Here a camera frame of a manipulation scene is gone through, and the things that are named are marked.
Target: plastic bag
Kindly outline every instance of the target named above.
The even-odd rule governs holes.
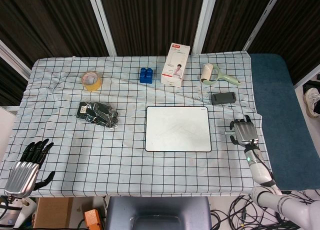
[[[100,102],[80,102],[76,117],[110,129],[116,128],[118,123],[117,111]]]

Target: orange device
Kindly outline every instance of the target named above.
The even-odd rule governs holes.
[[[84,220],[86,226],[90,230],[102,230],[102,224],[97,209],[86,211],[84,213]]]

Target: cardboard box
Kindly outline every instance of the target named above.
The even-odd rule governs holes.
[[[72,197],[40,197],[37,201],[33,227],[69,227],[72,201]]]
[[[181,87],[189,56],[190,46],[171,43],[162,74],[161,83]]]

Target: dark curtain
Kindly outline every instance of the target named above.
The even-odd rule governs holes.
[[[0,58],[0,106],[19,106],[27,81]]]
[[[90,0],[0,0],[0,39],[30,68],[40,58],[108,55]]]
[[[167,55],[192,47],[203,0],[102,0],[119,56]]]
[[[241,51],[269,0],[216,0],[203,53]]]
[[[278,0],[248,51],[281,55],[297,83],[320,64],[320,0]]]

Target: yellow tape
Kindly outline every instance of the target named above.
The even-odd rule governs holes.
[[[96,72],[88,71],[82,76],[82,84],[88,91],[95,91],[101,86],[102,81]]]

